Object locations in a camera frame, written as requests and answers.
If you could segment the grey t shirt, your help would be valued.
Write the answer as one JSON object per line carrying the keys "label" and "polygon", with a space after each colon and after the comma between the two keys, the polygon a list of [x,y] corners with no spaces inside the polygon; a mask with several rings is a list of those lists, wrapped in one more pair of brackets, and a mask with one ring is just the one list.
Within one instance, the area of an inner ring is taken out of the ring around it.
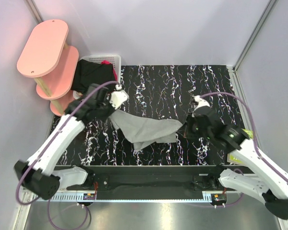
{"label": "grey t shirt", "polygon": [[122,131],[124,137],[140,151],[153,143],[174,143],[176,132],[182,123],[175,119],[152,119],[131,115],[122,110],[115,111],[110,117],[115,129]]}

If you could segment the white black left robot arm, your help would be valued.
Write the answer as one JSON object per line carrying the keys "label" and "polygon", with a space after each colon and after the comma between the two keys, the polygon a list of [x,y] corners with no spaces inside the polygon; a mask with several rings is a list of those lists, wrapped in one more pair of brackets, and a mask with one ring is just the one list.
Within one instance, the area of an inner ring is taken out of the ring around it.
{"label": "white black left robot arm", "polygon": [[26,161],[14,165],[19,180],[15,198],[19,204],[19,192],[25,188],[37,198],[51,199],[57,191],[68,188],[90,190],[96,185],[95,173],[83,165],[73,165],[56,170],[56,164],[64,151],[93,119],[106,120],[128,100],[120,83],[108,81],[101,85],[91,84],[82,97],[71,101],[60,121],[42,146]]}

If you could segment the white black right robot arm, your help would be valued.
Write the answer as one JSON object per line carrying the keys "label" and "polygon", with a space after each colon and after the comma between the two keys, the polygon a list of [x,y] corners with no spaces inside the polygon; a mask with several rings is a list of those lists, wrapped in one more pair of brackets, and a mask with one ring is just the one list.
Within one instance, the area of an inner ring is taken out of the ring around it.
{"label": "white black right robot arm", "polygon": [[234,189],[257,199],[276,217],[288,219],[288,173],[255,147],[254,140],[243,129],[235,124],[223,124],[208,106],[188,114],[185,125],[186,138],[200,136],[208,139],[214,146],[242,161],[258,177],[255,180],[223,167],[220,173],[208,178],[212,189]]}

